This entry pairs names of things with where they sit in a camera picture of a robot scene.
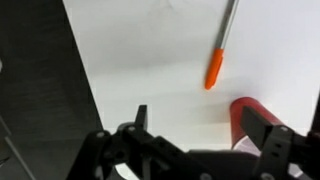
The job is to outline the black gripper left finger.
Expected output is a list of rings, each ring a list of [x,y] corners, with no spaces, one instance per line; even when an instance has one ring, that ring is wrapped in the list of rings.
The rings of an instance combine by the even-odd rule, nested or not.
[[[139,129],[146,130],[148,126],[147,106],[140,105],[134,122]]]

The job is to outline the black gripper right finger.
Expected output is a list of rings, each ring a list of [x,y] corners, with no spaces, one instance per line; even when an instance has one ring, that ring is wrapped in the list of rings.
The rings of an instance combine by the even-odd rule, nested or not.
[[[273,125],[259,112],[249,106],[243,108],[240,124],[253,144],[261,150]]]

